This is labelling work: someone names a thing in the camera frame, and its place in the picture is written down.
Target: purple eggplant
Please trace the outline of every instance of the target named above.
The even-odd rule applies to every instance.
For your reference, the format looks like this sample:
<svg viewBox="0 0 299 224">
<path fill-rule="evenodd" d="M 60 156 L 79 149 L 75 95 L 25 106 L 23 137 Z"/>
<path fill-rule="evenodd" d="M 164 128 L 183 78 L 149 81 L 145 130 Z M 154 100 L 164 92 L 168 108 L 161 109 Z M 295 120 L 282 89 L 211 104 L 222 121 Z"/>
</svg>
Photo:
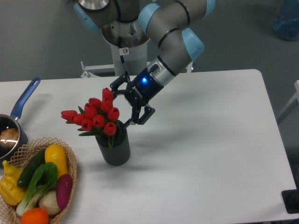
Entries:
<svg viewBox="0 0 299 224">
<path fill-rule="evenodd" d="M 60 176 L 56 186 L 57 204 L 61 209 L 64 209 L 69 203 L 71 187 L 73 179 L 70 174 L 63 174 Z"/>
</svg>

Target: orange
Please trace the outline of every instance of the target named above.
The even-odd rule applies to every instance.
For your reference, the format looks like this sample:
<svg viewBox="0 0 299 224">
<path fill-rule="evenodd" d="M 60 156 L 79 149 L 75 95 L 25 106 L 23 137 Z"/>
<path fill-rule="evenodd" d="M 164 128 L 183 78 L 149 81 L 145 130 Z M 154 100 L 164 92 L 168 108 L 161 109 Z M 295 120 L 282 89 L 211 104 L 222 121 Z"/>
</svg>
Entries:
<svg viewBox="0 0 299 224">
<path fill-rule="evenodd" d="M 41 208 L 34 208 L 26 211 L 22 218 L 21 224 L 48 224 L 49 215 Z"/>
</svg>

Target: light blue joint cap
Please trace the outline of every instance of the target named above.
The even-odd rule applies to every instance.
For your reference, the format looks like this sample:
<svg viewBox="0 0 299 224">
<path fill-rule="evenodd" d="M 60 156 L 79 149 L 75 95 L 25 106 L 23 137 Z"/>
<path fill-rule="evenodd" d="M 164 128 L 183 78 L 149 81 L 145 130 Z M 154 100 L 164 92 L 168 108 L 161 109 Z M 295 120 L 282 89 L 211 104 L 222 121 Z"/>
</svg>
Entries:
<svg viewBox="0 0 299 224">
<path fill-rule="evenodd" d="M 74 10 L 79 17 L 80 21 L 83 23 L 86 29 L 89 31 L 98 31 L 100 30 L 97 25 L 89 18 L 89 16 L 84 12 L 78 3 L 74 5 Z"/>
<path fill-rule="evenodd" d="M 160 8 L 160 6 L 158 4 L 150 3 L 146 7 L 144 7 L 141 10 L 141 12 L 139 13 L 138 22 L 145 34 L 146 34 L 146 28 L 148 27 L 150 19 L 158 8 Z"/>
<path fill-rule="evenodd" d="M 190 28 L 184 29 L 182 31 L 182 36 L 191 60 L 195 61 L 195 59 L 204 51 L 204 43 Z"/>
<path fill-rule="evenodd" d="M 214 11 L 215 5 L 216 5 L 216 0 L 206 0 L 206 13 L 204 17 Z"/>
</svg>

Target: tulip bouquet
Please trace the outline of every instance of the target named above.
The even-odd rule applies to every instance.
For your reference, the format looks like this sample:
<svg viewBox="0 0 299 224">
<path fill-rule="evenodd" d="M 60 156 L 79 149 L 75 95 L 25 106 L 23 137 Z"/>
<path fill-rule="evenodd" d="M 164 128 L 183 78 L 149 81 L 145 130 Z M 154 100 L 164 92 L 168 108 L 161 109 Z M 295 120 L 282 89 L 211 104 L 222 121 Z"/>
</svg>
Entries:
<svg viewBox="0 0 299 224">
<path fill-rule="evenodd" d="M 66 119 L 68 124 L 81 126 L 78 131 L 85 131 L 79 136 L 107 136 L 109 147 L 113 147 L 114 135 L 119 125 L 120 112 L 113 107 L 113 94 L 108 89 L 102 90 L 102 101 L 97 98 L 90 98 L 84 109 L 80 106 L 79 112 L 75 110 L 62 111 L 61 117 Z"/>
</svg>

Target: onion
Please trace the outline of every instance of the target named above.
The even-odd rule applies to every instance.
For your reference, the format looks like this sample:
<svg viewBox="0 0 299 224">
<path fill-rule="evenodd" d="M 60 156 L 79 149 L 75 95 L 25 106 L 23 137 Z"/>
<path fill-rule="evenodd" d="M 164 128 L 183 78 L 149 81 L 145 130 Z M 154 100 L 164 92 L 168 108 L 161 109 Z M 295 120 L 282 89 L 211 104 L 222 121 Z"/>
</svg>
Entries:
<svg viewBox="0 0 299 224">
<path fill-rule="evenodd" d="M 56 191 L 54 190 L 45 194 L 38 205 L 40 208 L 45 209 L 49 216 L 55 215 L 62 210 L 57 204 Z"/>
</svg>

